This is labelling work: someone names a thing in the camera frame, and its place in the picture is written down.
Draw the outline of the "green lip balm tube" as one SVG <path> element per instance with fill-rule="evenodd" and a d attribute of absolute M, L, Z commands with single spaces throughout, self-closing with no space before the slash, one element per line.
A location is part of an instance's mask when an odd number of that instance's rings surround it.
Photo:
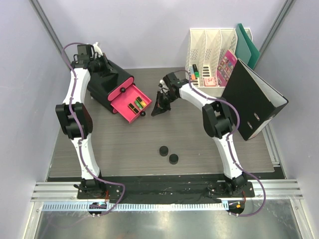
<path fill-rule="evenodd" d="M 142 105 L 137 100 L 135 100 L 134 103 L 138 107 L 139 110 L 143 109 Z"/>

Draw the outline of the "gold black lipstick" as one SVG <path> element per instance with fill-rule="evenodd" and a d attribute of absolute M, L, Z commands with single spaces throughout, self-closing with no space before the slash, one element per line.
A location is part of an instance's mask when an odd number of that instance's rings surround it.
<path fill-rule="evenodd" d="M 132 103 L 128 104 L 128 108 L 136 115 L 139 113 L 139 110 Z"/>
<path fill-rule="evenodd" d="M 137 97 L 136 100 L 139 102 L 142 108 L 145 108 L 147 106 L 147 104 L 144 102 L 144 100 L 141 97 Z"/>

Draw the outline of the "black drawer cabinet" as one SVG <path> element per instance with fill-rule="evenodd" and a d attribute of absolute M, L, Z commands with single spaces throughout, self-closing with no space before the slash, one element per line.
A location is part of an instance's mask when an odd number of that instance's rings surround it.
<path fill-rule="evenodd" d="M 111 106 L 111 102 L 107 97 L 110 92 L 120 86 L 129 77 L 126 70 L 112 62 L 106 62 L 107 68 L 105 70 L 89 70 L 91 78 L 87 86 L 90 96 L 99 102 L 102 106 L 108 109 L 111 113 L 116 114 L 117 111 Z"/>

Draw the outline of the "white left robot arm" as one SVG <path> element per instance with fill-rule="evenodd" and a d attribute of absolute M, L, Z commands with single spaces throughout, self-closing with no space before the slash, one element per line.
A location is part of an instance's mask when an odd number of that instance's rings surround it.
<path fill-rule="evenodd" d="M 68 62 L 65 48 L 77 45 L 78 53 Z M 96 162 L 92 147 L 93 121 L 85 105 L 85 95 L 91 73 L 105 66 L 104 54 L 96 42 L 92 45 L 69 43 L 62 50 L 62 57 L 70 69 L 70 84 L 63 103 L 56 105 L 55 112 L 63 133 L 76 150 L 81 167 L 81 182 L 74 185 L 82 197 L 100 199 L 107 195 L 106 183 Z"/>

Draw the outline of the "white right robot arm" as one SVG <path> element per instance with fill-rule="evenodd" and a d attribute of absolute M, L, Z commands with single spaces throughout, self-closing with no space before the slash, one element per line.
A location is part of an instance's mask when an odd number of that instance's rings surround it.
<path fill-rule="evenodd" d="M 234 121 L 230 104 L 222 98 L 214 98 L 198 90 L 187 79 L 178 79 L 172 72 L 165 75 L 159 82 L 156 103 L 151 116 L 170 111 L 170 104 L 177 99 L 188 101 L 201 110 L 204 131 L 214 140 L 222 160 L 225 191 L 229 196 L 238 196 L 248 180 L 233 142 Z"/>

